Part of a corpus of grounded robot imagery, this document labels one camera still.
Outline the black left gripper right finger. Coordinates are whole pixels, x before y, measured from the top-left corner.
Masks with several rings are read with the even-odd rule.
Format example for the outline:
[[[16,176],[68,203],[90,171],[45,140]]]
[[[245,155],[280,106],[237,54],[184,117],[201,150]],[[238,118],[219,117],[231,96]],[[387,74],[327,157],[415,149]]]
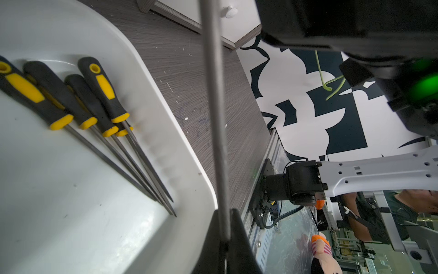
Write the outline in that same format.
[[[241,220],[239,211],[230,210],[231,236],[228,243],[227,273],[228,274],[261,274],[251,245]]]

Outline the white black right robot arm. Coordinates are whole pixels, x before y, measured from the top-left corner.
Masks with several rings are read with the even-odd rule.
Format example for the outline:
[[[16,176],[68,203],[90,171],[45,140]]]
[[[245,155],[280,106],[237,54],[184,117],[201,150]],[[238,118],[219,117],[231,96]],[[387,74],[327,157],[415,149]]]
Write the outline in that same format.
[[[416,134],[438,137],[436,1],[257,1],[262,40],[275,47],[341,51],[352,87],[375,80]],[[436,190],[437,147],[351,162],[306,161],[260,181],[264,196],[310,206],[357,191]]]

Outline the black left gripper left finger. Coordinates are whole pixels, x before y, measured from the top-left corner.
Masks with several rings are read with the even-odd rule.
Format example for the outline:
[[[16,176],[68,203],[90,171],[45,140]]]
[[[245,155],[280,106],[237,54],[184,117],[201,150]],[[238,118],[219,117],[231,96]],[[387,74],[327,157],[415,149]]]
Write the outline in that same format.
[[[225,274],[226,245],[220,238],[218,211],[212,219],[204,240],[198,261],[192,271],[193,274]]]

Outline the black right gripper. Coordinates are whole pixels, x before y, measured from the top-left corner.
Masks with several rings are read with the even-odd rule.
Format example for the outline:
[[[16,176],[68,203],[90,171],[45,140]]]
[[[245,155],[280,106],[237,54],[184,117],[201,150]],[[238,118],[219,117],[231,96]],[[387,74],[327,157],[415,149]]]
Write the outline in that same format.
[[[262,40],[339,51],[348,84],[374,80],[405,127],[438,134],[436,1],[257,1]]]

